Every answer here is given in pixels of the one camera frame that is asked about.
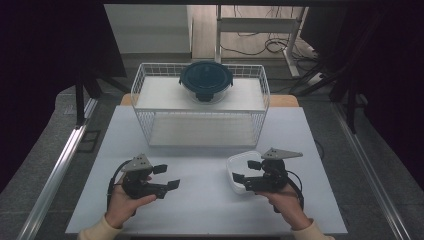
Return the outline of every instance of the sleeve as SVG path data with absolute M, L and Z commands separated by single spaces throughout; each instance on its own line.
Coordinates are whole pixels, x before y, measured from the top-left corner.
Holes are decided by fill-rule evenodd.
M 311 221 L 311 226 L 303 230 L 292 231 L 296 240 L 334 240 L 333 237 L 325 236 L 313 219 Z
M 78 240 L 113 240 L 121 231 L 111 227 L 103 216 L 94 226 L 81 230 Z

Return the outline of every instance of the metal rail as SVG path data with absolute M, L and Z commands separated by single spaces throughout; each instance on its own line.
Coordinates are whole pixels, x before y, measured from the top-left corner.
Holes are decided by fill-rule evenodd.
M 65 176 L 66 170 L 68 169 L 69 164 L 71 163 L 72 157 L 77 149 L 78 143 L 81 141 L 82 136 L 86 130 L 87 121 L 91 117 L 97 100 L 89 99 L 87 105 L 85 106 L 85 118 L 86 121 L 78 129 L 74 129 L 63 148 L 62 153 L 60 154 L 55 167 L 50 174 L 46 184 L 44 185 L 43 190 L 38 196 L 37 202 L 32 208 L 24 226 L 21 229 L 21 232 L 18 235 L 18 240 L 32 240 L 37 235 L 38 230 L 43 223 L 44 217 L 47 214 L 47 211 L 50 208 L 50 205 L 56 195 L 57 190 L 59 189 L 60 184 L 62 183 L 63 177 Z
M 384 216 L 387 218 L 387 221 L 396 237 L 399 240 L 411 239 L 408 231 L 405 228 L 405 224 L 396 209 L 393 201 L 390 199 L 386 190 L 384 189 L 383 184 L 377 176 L 377 173 L 372 166 L 370 159 L 368 158 L 364 148 L 361 145 L 358 137 L 355 134 L 352 134 L 350 131 L 345 119 L 345 114 L 343 112 L 342 106 L 339 103 L 333 103 L 333 110 L 337 115 L 337 118 L 342 126 L 344 133 L 346 134 L 347 140 L 351 145 L 356 159 L 358 160 L 359 165 L 364 171 L 365 177 L 374 193 L 374 196 L 377 199 L 377 202 L 380 204 L 380 207 L 383 211 Z

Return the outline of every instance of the human hand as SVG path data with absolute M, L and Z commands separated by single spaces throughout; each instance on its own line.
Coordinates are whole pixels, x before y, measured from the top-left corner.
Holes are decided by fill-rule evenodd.
M 156 200 L 156 195 L 149 195 L 139 199 L 130 198 L 121 186 L 124 175 L 122 175 L 121 179 L 114 186 L 109 207 L 105 214 L 106 221 L 111 227 L 116 229 L 122 228 L 124 222 L 132 216 L 138 207 Z
M 257 192 L 257 194 L 268 198 L 269 203 L 280 211 L 284 220 L 290 224 L 293 230 L 302 230 L 312 224 L 300 207 L 297 194 L 290 184 L 287 184 L 279 192 Z

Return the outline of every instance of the white wire basket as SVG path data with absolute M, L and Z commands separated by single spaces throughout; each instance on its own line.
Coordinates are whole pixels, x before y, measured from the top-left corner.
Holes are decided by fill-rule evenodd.
M 142 63 L 131 102 L 150 146 L 256 146 L 269 107 L 261 65 L 226 65 L 234 85 L 214 104 L 199 104 L 179 84 L 187 63 Z

